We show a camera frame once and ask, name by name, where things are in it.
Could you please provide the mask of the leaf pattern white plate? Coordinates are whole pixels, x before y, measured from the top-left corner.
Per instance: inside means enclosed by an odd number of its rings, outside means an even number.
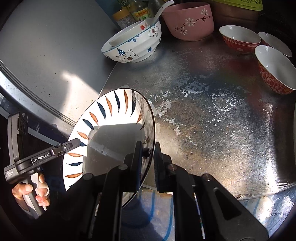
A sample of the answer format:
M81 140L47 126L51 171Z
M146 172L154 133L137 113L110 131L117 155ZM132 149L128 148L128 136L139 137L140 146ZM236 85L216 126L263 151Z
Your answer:
M69 139L81 145L63 157L63 182L69 190L84 174L106 174L122 164L141 141L148 156L142 158L140 184L152 163L156 142L156 125L149 101L130 88L107 92L95 100L81 115Z

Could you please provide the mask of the red white small bowl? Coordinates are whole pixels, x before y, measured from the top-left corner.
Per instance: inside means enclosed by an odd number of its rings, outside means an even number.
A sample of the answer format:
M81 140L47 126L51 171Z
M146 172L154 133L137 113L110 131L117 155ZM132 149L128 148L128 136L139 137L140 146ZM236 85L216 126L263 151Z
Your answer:
M290 48L277 37L265 32L259 32L258 35L261 38L262 45L266 45L274 49L277 49L288 58L292 57L292 52Z
M255 48L261 78L277 94L295 91L295 66L283 53L266 45Z
M226 45L242 54L254 52L261 43L259 35L252 30L236 25L225 25L219 28Z

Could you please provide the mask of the bear pattern white bowl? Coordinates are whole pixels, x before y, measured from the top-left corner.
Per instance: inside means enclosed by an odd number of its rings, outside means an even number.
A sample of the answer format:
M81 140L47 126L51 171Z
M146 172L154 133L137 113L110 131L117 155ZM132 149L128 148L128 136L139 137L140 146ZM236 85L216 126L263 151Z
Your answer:
M150 25L139 35L130 40L112 47L109 41L102 46L101 53L107 58L119 63L137 63L151 56L161 41L162 30L160 21Z

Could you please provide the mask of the small white inner bowl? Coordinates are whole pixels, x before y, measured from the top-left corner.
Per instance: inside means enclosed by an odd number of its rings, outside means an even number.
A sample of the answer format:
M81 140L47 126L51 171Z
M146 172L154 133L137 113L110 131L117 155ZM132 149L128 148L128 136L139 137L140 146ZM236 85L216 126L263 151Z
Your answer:
M128 40L130 40L132 37L135 37L142 33L144 30L146 30L150 24L147 22L147 20L136 22L120 32L118 32L115 36L112 37L112 39L109 41L109 44L112 47L116 47Z

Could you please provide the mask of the white ceramic spoon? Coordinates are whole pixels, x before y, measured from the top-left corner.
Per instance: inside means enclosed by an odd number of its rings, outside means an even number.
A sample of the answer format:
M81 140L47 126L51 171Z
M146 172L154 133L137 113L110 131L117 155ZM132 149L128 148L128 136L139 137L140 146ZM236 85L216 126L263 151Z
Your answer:
M150 20L149 23L152 26L157 22L163 11L173 5L174 1L163 1L163 0L149 0L149 16Z

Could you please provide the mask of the yellow lid spice jar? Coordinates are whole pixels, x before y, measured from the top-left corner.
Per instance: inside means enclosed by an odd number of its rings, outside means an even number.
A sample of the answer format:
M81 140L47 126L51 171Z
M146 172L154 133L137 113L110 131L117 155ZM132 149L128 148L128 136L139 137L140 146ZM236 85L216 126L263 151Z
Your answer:
M124 29L136 22L128 9L121 9L120 11L114 13L112 17L121 29Z

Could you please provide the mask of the pink floral bowl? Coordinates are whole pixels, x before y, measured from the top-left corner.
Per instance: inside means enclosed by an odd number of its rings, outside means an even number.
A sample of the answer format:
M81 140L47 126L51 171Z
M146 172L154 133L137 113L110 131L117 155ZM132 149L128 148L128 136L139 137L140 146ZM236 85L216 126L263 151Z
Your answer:
M183 41L199 41L214 31L209 3L174 4L164 10L162 17L171 34Z

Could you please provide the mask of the clear vinegar bottle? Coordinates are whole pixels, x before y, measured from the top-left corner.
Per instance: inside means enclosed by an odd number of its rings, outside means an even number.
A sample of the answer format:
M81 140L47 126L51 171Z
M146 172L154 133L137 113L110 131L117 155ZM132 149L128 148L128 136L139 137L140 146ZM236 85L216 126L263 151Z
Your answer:
M129 0L129 11L137 22L149 18L149 8L143 1Z

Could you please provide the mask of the copper metal pot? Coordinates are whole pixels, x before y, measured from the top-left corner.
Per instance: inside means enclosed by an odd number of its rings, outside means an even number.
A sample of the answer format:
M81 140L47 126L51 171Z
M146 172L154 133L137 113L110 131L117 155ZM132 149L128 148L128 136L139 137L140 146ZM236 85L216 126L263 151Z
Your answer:
M210 2L214 26L236 25L255 30L259 18L259 11L244 9L228 4Z

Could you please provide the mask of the green plastic food cover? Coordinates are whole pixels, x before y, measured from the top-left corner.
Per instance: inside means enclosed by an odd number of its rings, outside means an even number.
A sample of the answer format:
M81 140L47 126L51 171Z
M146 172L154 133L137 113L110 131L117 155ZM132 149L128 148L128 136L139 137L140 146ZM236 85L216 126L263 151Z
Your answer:
M212 0L216 3L227 4L230 6L236 6L238 8L249 9L252 11L262 11L262 0Z

